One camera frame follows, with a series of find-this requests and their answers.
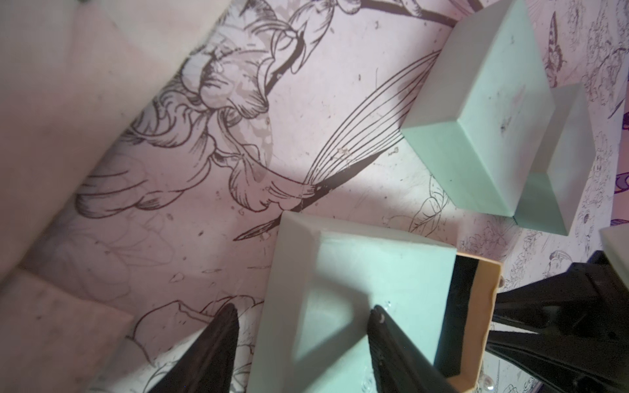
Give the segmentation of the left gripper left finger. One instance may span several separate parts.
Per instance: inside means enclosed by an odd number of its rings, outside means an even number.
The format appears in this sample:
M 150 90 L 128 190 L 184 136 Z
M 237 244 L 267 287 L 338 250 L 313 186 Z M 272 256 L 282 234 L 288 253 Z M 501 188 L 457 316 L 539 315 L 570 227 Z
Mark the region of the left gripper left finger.
M 238 347 L 237 308 L 229 303 L 152 392 L 228 392 Z

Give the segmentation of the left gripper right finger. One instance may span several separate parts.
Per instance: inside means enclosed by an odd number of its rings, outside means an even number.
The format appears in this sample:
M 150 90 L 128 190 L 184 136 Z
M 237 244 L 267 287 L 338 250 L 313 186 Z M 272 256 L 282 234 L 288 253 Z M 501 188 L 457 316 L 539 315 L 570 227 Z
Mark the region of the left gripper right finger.
M 377 392 L 454 392 L 381 306 L 370 311 L 367 335 Z

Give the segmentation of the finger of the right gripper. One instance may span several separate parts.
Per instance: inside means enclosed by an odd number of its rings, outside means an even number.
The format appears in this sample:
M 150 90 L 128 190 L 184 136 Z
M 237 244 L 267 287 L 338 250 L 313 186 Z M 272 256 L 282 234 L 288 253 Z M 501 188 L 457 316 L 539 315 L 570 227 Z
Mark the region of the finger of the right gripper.
M 573 263 L 498 294 L 492 320 L 520 329 L 627 329 L 628 289 L 612 265 Z
M 491 331 L 486 351 L 558 392 L 628 391 L 627 342 Z

